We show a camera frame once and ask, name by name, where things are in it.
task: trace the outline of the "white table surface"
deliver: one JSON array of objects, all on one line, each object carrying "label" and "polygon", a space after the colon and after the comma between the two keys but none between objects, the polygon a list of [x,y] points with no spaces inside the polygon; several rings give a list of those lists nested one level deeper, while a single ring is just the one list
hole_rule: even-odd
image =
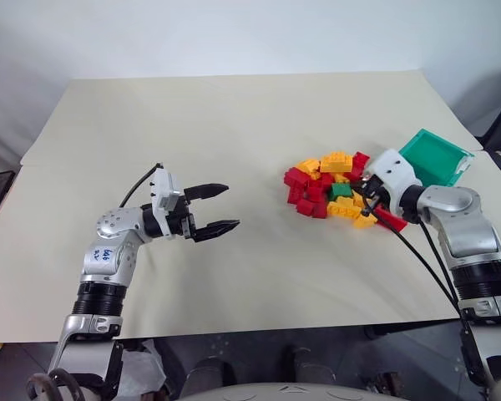
[{"label": "white table surface", "polygon": [[[406,76],[417,83],[413,86],[427,88],[418,73]],[[398,81],[402,81],[402,74],[389,77],[397,81],[394,88],[401,87]],[[386,86],[379,83],[386,80],[381,78],[368,75],[373,88]],[[392,233],[381,227],[356,230],[350,221],[340,218],[323,221],[298,215],[293,206],[286,204],[287,188],[282,184],[284,170],[300,159],[332,150],[362,150],[377,155],[382,147],[400,147],[421,127],[441,135],[443,127],[449,127],[446,132],[453,132],[456,140],[447,136],[449,139],[474,150],[474,142],[467,135],[462,136],[463,128],[440,105],[441,100],[430,88],[424,92],[432,100],[422,102],[422,107],[410,108],[404,119],[394,107],[383,103],[384,94],[380,95],[380,108],[369,108],[380,109],[380,113],[365,115],[356,113],[355,108],[355,115],[347,115],[337,111],[343,110],[339,107],[329,112],[344,118],[330,117],[326,123],[321,122],[326,104],[316,105],[312,110],[320,111],[307,113],[313,123],[306,122],[305,129],[282,122],[273,113],[266,119],[267,110],[273,105],[284,107],[273,100],[263,106],[263,115],[256,120],[243,105],[239,109],[227,102],[230,113],[223,114],[224,120],[218,114],[214,120],[208,120],[211,114],[206,113],[192,113],[185,119],[183,114],[177,115],[177,109],[171,109],[172,115],[177,116],[161,120],[174,122],[175,129],[165,128],[159,135],[143,136],[144,130],[130,130],[133,124],[127,121],[132,119],[153,133],[153,119],[159,121],[154,116],[167,115],[160,111],[155,114],[152,103],[145,100],[143,109],[151,112],[144,111],[142,119],[135,117],[142,110],[138,93],[152,94],[154,89],[147,83],[156,81],[93,81],[93,96],[100,98],[99,104],[129,103],[130,108],[127,111],[124,106],[99,107],[98,113],[87,113],[89,107],[86,108],[87,114],[75,117],[84,119],[83,128],[75,128],[77,140],[69,137],[69,125],[62,126],[68,135],[55,126],[56,114],[59,119],[67,118],[63,103],[71,111],[74,107],[83,108],[81,102],[72,102],[69,90],[48,122],[46,139],[38,141],[27,155],[33,163],[24,161],[0,210],[0,342],[58,338],[64,316],[75,300],[84,253],[95,236],[94,223],[121,201],[154,160],[164,161],[182,186],[207,182],[230,186],[230,190],[214,199],[194,202],[199,226],[225,218],[239,218],[241,224],[221,238],[200,244],[176,239],[157,240],[144,246],[124,302],[123,337],[411,322],[455,316],[438,286]],[[104,89],[106,85],[117,91],[116,87],[122,85],[142,89],[136,88],[137,97],[127,102],[109,96],[112,90]],[[89,96],[78,93],[89,88],[89,81],[73,83],[73,97],[88,102]],[[248,89],[256,90],[252,85]],[[194,99],[189,99],[189,103],[194,104]],[[391,99],[390,103],[405,104],[402,96]],[[309,105],[316,101],[309,100]],[[252,104],[258,113],[259,108]],[[436,111],[425,115],[419,109]],[[303,120],[297,114],[293,119]],[[419,126],[414,127],[417,119]],[[253,122],[254,129],[243,121]],[[332,121],[338,124],[336,129],[328,126]],[[93,127],[102,125],[107,131],[96,135]],[[358,125],[373,127],[375,132],[358,130]],[[104,142],[110,126],[116,139]],[[193,126],[202,129],[191,129]],[[62,135],[61,141],[53,139],[50,129],[53,135]],[[295,134],[289,135],[289,129]],[[345,134],[355,129],[359,136]],[[83,137],[84,131],[90,132],[91,140]],[[132,135],[134,140],[125,144]],[[154,149],[157,140],[159,147]],[[53,147],[55,157],[47,152]],[[95,150],[100,153],[96,161],[91,160]],[[84,154],[77,158],[75,155],[81,151]],[[501,173],[484,152],[475,153],[477,157],[459,184],[473,187],[481,194],[486,215],[501,235]],[[148,186],[142,187],[129,204],[146,203],[148,193]],[[404,232],[436,266],[418,227],[409,226]]]},{"label": "white table surface", "polygon": [[202,161],[245,153],[267,169],[262,155],[290,164],[334,147],[378,152],[421,128],[482,149],[419,71],[75,80],[22,164],[154,163],[200,150]]}]

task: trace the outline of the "floor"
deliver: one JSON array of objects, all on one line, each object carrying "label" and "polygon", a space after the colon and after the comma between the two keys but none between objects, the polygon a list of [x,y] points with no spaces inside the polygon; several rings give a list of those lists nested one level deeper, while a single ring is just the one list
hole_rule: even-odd
[{"label": "floor", "polygon": [[[340,385],[363,388],[377,373],[399,372],[411,400],[481,401],[465,373],[457,322],[369,339],[364,327],[323,327],[156,338],[164,370],[179,388],[194,365],[216,355],[230,363],[238,383],[281,381],[289,346],[310,348],[337,373]],[[7,344],[0,352],[0,399],[26,400],[28,377],[44,372],[53,343]]]}]

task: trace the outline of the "green lego brick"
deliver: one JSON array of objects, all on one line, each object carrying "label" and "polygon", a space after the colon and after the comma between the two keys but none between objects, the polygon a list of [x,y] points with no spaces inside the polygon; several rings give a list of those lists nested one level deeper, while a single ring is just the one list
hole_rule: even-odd
[{"label": "green lego brick", "polygon": [[328,200],[335,201],[338,196],[352,196],[351,186],[347,183],[334,183],[328,192]]},{"label": "green lego brick", "polygon": [[426,129],[421,129],[399,153],[424,186],[453,186],[473,158],[471,153]]}]

